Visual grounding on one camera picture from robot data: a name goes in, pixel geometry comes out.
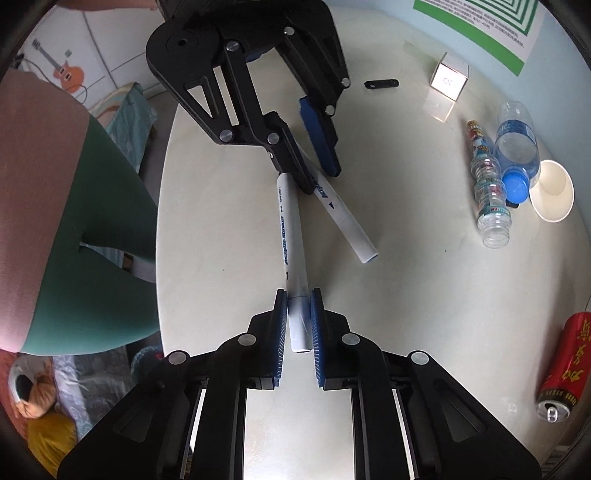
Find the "small white box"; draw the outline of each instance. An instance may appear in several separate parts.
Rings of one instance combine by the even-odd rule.
[[[446,97],[456,101],[469,77],[468,64],[446,53],[431,78],[431,86]]]

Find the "orange guitar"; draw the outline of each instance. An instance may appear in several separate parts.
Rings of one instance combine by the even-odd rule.
[[[59,65],[50,55],[43,50],[41,44],[37,39],[33,40],[33,48],[41,52],[41,54],[51,63],[55,70],[53,70],[53,77],[59,79],[61,88],[69,93],[76,93],[84,82],[84,70],[80,67],[70,67],[65,61],[63,65]]]

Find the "paper cup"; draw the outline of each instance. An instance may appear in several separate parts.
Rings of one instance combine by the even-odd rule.
[[[554,160],[540,163],[540,178],[530,190],[531,204],[542,220],[564,220],[573,208],[574,187],[569,172]]]

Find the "yellow cloth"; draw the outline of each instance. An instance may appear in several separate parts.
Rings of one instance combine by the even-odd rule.
[[[68,417],[50,410],[28,421],[27,445],[39,463],[57,477],[57,468],[76,445],[76,426]]]

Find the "soda can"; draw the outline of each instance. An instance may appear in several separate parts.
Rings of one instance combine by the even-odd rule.
[[[566,321],[536,411],[554,423],[569,418],[581,399],[591,370],[591,313],[575,313]]]

